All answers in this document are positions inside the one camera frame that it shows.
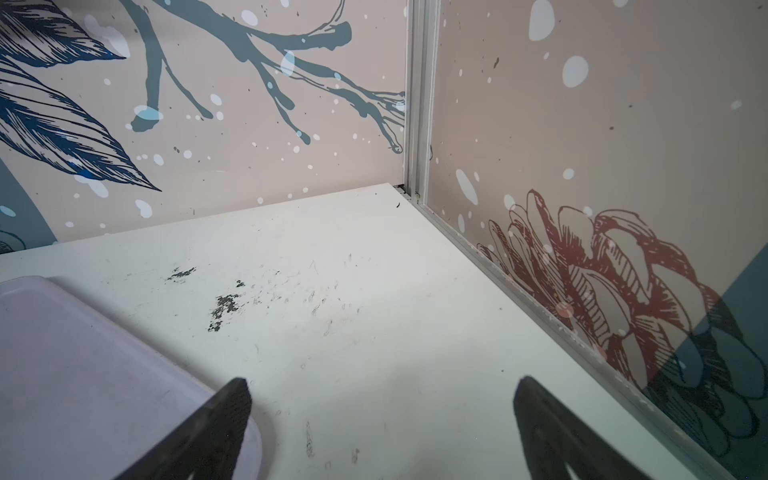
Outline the aluminium corner post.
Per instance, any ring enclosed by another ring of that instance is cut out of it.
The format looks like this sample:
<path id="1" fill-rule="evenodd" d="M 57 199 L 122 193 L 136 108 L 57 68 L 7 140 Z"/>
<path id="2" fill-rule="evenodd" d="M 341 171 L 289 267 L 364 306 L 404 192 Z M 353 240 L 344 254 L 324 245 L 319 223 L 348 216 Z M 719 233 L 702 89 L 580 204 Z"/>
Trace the aluminium corner post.
<path id="1" fill-rule="evenodd" d="M 427 200 L 440 7 L 439 1 L 408 3 L 404 192 L 415 204 Z"/>

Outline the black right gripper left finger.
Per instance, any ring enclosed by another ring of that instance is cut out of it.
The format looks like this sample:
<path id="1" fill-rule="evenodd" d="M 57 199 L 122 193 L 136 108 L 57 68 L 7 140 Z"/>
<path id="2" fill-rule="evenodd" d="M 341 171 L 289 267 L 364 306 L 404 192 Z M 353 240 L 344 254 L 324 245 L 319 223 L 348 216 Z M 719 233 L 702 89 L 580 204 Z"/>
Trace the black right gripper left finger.
<path id="1" fill-rule="evenodd" d="M 231 479 L 251 408 L 246 380 L 230 380 L 117 478 Z"/>

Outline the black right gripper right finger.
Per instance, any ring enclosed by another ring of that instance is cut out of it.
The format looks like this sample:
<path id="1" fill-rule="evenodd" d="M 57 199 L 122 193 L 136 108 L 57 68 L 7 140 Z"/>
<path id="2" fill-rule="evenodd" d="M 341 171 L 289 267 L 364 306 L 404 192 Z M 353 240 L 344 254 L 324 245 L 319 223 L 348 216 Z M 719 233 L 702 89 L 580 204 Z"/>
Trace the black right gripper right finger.
<path id="1" fill-rule="evenodd" d="M 513 409 L 532 479 L 649 480 L 533 377 L 518 383 Z"/>

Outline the lilac plastic tray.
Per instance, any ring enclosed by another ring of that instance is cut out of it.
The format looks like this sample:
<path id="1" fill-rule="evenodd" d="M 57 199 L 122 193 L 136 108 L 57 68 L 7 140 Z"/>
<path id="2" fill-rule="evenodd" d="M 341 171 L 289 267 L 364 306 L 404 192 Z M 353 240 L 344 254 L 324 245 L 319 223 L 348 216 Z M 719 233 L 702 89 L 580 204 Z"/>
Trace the lilac plastic tray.
<path id="1" fill-rule="evenodd" d="M 2 283 L 2 478 L 114 479 L 213 395 L 53 282 Z"/>

